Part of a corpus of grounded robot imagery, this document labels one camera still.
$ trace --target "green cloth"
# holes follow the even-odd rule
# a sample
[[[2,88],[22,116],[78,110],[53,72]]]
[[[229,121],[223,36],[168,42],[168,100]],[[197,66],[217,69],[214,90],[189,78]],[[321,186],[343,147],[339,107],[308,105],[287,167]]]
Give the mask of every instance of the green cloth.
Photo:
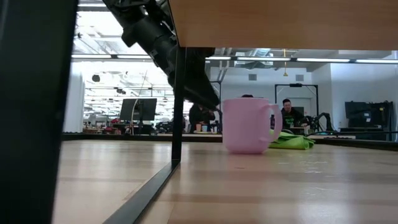
[[[269,147],[274,149],[310,149],[314,143],[314,140],[307,137],[281,132],[279,138]]]

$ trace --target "ventilation duct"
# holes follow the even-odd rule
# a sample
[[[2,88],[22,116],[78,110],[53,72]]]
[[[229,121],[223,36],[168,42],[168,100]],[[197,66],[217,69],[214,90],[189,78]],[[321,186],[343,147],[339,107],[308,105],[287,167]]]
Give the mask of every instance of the ventilation duct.
[[[266,57],[273,56],[269,52],[271,49],[253,49],[248,52],[236,52],[238,57]],[[252,70],[255,68],[271,68],[273,66],[272,62],[241,62],[235,61],[235,68],[246,68]]]

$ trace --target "table leg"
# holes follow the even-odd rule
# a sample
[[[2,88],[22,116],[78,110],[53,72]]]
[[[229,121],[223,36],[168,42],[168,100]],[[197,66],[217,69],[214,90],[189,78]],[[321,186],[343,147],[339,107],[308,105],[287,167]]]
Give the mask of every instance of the table leg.
[[[174,118],[172,138],[172,161],[181,161],[182,116],[184,105],[184,79],[187,49],[179,47],[175,65]]]

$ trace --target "wall vent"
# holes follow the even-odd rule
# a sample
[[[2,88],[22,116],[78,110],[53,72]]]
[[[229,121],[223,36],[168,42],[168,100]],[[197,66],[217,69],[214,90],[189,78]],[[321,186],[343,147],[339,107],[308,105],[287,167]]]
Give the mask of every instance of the wall vent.
[[[304,82],[304,75],[296,75],[296,82]]]
[[[257,74],[249,74],[249,81],[257,81]]]

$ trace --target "pink mug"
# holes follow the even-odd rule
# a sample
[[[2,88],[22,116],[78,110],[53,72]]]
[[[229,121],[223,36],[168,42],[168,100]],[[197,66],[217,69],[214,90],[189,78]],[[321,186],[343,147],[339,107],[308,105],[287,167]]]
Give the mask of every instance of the pink mug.
[[[269,110],[274,111],[273,135]],[[263,153],[282,130],[282,113],[278,105],[263,98],[235,98],[223,102],[223,144],[237,154]]]

